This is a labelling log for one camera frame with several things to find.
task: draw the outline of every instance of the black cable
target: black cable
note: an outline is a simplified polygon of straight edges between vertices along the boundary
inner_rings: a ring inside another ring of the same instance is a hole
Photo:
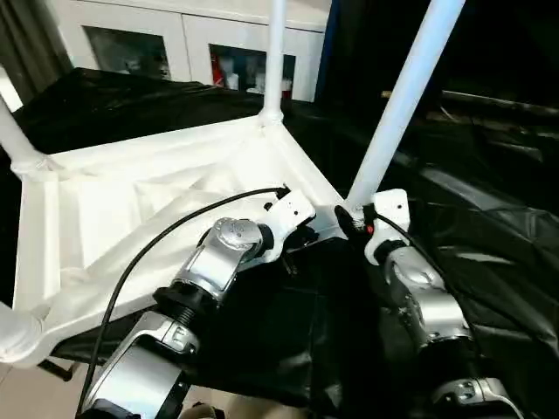
[[[205,212],[208,212],[210,210],[214,210],[217,207],[221,207],[222,205],[226,205],[227,203],[232,203],[233,201],[237,201],[238,199],[246,198],[248,196],[276,193],[276,194],[279,195],[279,198],[281,198],[285,195],[285,193],[287,191],[288,191],[287,188],[255,189],[255,190],[251,190],[249,192],[243,192],[242,194],[231,196],[229,198],[226,198],[226,199],[223,199],[223,200],[218,201],[216,203],[210,204],[210,205],[208,205],[206,207],[203,207],[201,209],[197,209],[196,211],[191,212],[188,215],[186,215],[186,216],[180,218],[179,220],[175,221],[174,223],[172,223],[169,227],[167,227],[165,230],[163,230],[161,233],[159,233],[157,236],[155,236],[148,244],[146,244],[143,247],[143,249],[141,249],[138,252],[138,254],[136,256],[134,256],[132,261],[128,264],[128,266],[126,267],[126,269],[122,273],[121,278],[116,283],[116,286],[114,287],[114,290],[113,290],[113,294],[111,295],[111,299],[108,302],[105,314],[103,315],[103,320],[101,321],[101,324],[100,324],[100,327],[99,327],[99,333],[97,335],[97,340],[95,341],[95,345],[93,346],[93,352],[92,352],[92,355],[91,355],[91,360],[89,361],[89,367],[87,368],[87,374],[86,374],[86,379],[84,381],[84,386],[81,389],[81,394],[79,395],[79,402],[78,402],[78,408],[76,409],[76,416],[78,416],[81,413],[81,410],[83,408],[83,404],[84,404],[84,401],[85,401],[85,398],[86,398],[87,390],[91,386],[91,382],[93,380],[93,373],[95,371],[95,366],[96,366],[97,360],[99,358],[99,351],[100,351],[101,343],[103,342],[103,337],[104,337],[105,331],[107,330],[107,325],[108,325],[109,320],[111,318],[111,314],[113,313],[113,309],[114,309],[114,305],[116,304],[116,300],[118,299],[118,296],[121,292],[121,289],[124,286],[124,282],[126,281],[128,276],[130,275],[130,272],[135,268],[135,266],[138,264],[138,262],[140,262],[140,259],[143,258],[145,256],[145,254],[148,253],[148,251],[150,251],[156,244],[158,244],[161,240],[163,240],[171,231],[180,227],[181,225],[183,225],[187,221],[191,220],[192,218],[195,218],[197,216],[201,216]]]
[[[423,246],[417,241],[417,239],[415,237],[413,237],[410,233],[408,233],[406,230],[404,230],[398,224],[394,223],[388,217],[383,216],[382,214],[378,214],[377,212],[375,213],[375,216],[379,220],[384,221],[385,223],[387,223],[390,227],[392,227],[394,230],[396,230],[398,233],[400,233],[402,236],[404,236],[407,240],[409,240],[410,244],[413,247],[415,247],[418,250],[418,252],[421,253],[421,256],[423,256],[425,258],[425,260],[433,267],[433,269],[435,271],[437,271],[438,275],[442,279],[446,278],[445,272],[442,270],[440,265],[437,264],[433,260],[433,258],[429,255],[429,253],[427,253],[427,251],[423,248]],[[464,297],[466,297],[466,298],[468,298],[472,301],[475,301],[476,303],[480,304],[481,306],[484,306],[484,307],[488,308],[489,310],[492,310],[495,313],[499,314],[503,319],[507,319],[512,324],[514,324],[516,326],[516,328],[518,328],[518,330],[520,330],[521,332],[524,332],[534,343],[542,344],[545,347],[546,351],[549,350],[548,344],[543,339],[538,337],[528,327],[524,326],[520,321],[518,321],[517,319],[515,319],[513,316],[506,313],[505,311],[501,310],[499,307],[495,306],[494,304],[486,301],[485,299],[483,299],[483,298],[481,298],[477,295],[472,294],[469,291],[466,291],[464,289],[460,289],[460,288],[456,287],[455,285],[448,284],[446,281],[445,281],[445,286],[449,289],[449,291],[451,293],[462,294]]]

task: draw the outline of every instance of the robotic arm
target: robotic arm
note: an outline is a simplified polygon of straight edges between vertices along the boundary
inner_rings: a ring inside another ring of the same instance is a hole
[[[376,193],[363,212],[365,224],[374,226],[365,257],[383,269],[415,350],[414,362],[422,375],[420,392],[429,401],[428,409],[443,418],[522,419],[501,381],[481,362],[462,309],[439,271],[407,237],[380,219],[389,218],[400,230],[408,229],[405,191]]]
[[[300,191],[290,192],[258,223],[221,218],[204,235],[168,287],[144,313],[90,387],[84,411],[114,418],[177,418],[189,389],[169,359],[196,356],[238,271],[276,260],[286,238],[315,215]]]

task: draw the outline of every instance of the gray curtain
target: gray curtain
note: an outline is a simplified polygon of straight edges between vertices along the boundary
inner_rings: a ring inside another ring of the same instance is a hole
[[[44,1],[0,0],[0,64],[24,103],[71,68]]]

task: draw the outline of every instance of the white clamp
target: white clamp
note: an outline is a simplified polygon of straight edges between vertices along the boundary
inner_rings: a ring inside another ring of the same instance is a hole
[[[372,203],[378,214],[386,216],[406,231],[410,228],[410,208],[405,190],[391,189],[377,192],[372,196]],[[379,265],[375,259],[375,251],[386,240],[402,240],[409,244],[404,236],[378,218],[374,221],[374,227],[373,236],[365,246],[365,257],[371,264]]]
[[[280,257],[283,243],[297,227],[316,215],[313,204],[300,190],[289,192],[277,201],[259,223],[267,225],[273,234],[273,248],[257,258],[259,263],[268,263]]]

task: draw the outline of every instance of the cabinet door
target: cabinet door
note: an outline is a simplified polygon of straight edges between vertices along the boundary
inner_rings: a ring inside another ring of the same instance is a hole
[[[73,65],[190,81],[181,15],[75,0],[54,0]]]
[[[265,70],[267,25],[191,15],[183,15],[183,23],[193,80],[214,84],[216,71],[221,70],[225,86],[233,72],[237,88],[262,91],[258,76]],[[323,42],[323,33],[286,29],[284,86],[293,99],[314,100]]]

